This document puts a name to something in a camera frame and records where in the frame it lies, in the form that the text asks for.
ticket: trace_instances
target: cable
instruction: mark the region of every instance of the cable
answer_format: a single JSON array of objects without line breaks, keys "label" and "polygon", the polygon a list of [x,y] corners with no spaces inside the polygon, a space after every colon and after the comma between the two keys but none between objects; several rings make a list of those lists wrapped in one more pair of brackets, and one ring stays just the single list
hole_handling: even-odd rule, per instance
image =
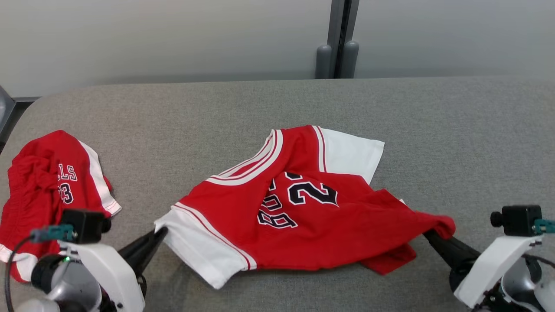
[{"label": "cable", "polygon": [[137,279],[141,279],[141,282],[137,281],[137,283],[140,286],[141,292],[143,293],[143,296],[147,295],[147,279],[144,278],[144,276],[141,274]]},{"label": "cable", "polygon": [[540,256],[529,255],[529,254],[523,254],[522,257],[526,258],[526,259],[530,259],[530,260],[537,260],[537,261],[545,263],[545,264],[547,264],[547,265],[549,265],[549,266],[551,266],[552,268],[555,269],[555,263],[550,261],[550,260],[547,260],[546,258],[542,258]]},{"label": "cable", "polygon": [[19,250],[19,248],[21,248],[23,244],[33,239],[33,237],[34,236],[29,235],[26,238],[24,238],[22,241],[20,241],[19,244],[17,244],[16,247],[13,249],[12,254],[9,255],[8,263],[6,263],[6,274],[4,276],[4,293],[6,295],[6,305],[8,306],[8,312],[13,312],[12,293],[10,292],[10,289],[9,289],[9,274],[10,274],[10,271],[12,270],[13,257],[16,256],[17,250]]}]

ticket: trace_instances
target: basketball jersey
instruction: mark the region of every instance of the basketball jersey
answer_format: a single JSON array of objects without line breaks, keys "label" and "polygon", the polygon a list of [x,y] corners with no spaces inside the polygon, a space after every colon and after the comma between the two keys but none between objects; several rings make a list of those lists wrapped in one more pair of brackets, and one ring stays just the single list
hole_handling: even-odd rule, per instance
[{"label": "basketball jersey", "polygon": [[[8,169],[10,196],[2,210],[0,260],[32,229],[58,224],[64,209],[89,209],[110,217],[122,208],[110,194],[96,152],[58,130],[27,143]],[[57,241],[26,243],[14,256],[12,276],[31,280],[38,259],[59,252]]]},{"label": "basketball jersey", "polygon": [[385,274],[415,256],[408,241],[431,228],[449,237],[455,225],[369,187],[383,147],[311,125],[272,130],[254,157],[201,182],[156,228],[216,289],[241,270],[360,261]]}]

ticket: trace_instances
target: white wall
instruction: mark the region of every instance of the white wall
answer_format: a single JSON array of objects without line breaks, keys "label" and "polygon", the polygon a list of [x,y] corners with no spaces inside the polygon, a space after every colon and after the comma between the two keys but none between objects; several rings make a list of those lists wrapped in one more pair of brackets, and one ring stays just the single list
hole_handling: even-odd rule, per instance
[{"label": "white wall", "polygon": [[310,79],[331,0],[2,0],[12,97],[133,82]]},{"label": "white wall", "polygon": [[360,0],[355,78],[555,76],[553,0]]}]

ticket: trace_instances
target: gray table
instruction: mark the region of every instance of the gray table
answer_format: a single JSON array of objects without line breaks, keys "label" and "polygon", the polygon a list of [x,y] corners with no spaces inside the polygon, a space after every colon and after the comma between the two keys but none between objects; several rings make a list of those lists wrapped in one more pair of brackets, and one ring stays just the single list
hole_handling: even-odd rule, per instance
[{"label": "gray table", "polygon": [[[509,77],[76,89],[40,99],[20,119],[0,155],[0,202],[19,150],[64,129],[100,156],[123,206],[103,242],[120,248],[194,185],[255,154],[270,129],[316,124],[385,141],[372,187],[452,216],[456,236],[483,250],[502,234],[489,214],[503,205],[537,203],[555,218],[554,102],[555,84]],[[465,311],[440,257],[422,237],[411,245],[418,258],[387,276],[358,264],[246,272],[218,291],[163,246],[145,273],[147,311]],[[553,246],[547,240],[542,255],[555,258]],[[39,295],[14,282],[16,304]]]}]

